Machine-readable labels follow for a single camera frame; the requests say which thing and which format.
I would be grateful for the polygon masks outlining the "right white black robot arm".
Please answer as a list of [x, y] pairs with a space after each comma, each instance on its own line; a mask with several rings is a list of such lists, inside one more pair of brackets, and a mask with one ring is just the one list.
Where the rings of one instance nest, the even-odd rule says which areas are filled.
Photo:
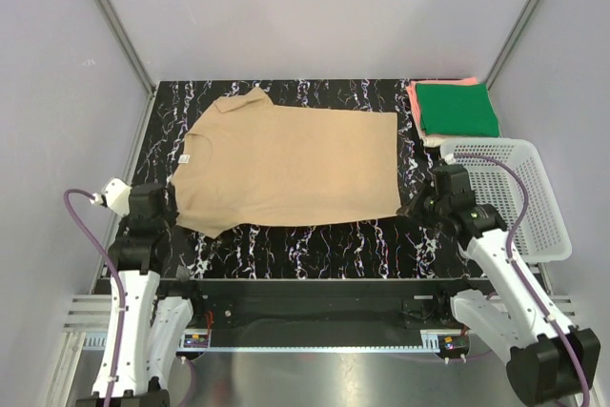
[[540, 286], [513, 242], [517, 228], [494, 206], [478, 203], [463, 165], [441, 160], [432, 180], [397, 213], [453, 235], [460, 254], [478, 264], [505, 308], [498, 310], [478, 290], [462, 290], [433, 303], [438, 324], [460, 323], [475, 332], [502, 361], [524, 405], [575, 395], [590, 405], [600, 340], [574, 324]]

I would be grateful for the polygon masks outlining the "beige t shirt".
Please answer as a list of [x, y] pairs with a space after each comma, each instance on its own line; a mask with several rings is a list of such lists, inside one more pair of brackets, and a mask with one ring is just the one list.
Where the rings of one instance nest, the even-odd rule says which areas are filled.
[[186, 133], [172, 184], [178, 225], [211, 238], [393, 216], [397, 115], [279, 106], [260, 88], [220, 97]]

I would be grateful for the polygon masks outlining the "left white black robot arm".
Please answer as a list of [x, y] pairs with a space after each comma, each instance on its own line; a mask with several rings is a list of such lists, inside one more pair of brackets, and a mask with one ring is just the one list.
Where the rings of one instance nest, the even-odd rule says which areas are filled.
[[161, 184], [111, 179], [94, 205], [121, 217], [125, 234], [100, 248], [111, 275], [111, 313], [103, 359], [91, 394], [79, 406], [168, 406], [168, 381], [179, 339], [205, 317], [206, 304], [185, 288], [158, 291], [176, 208]]

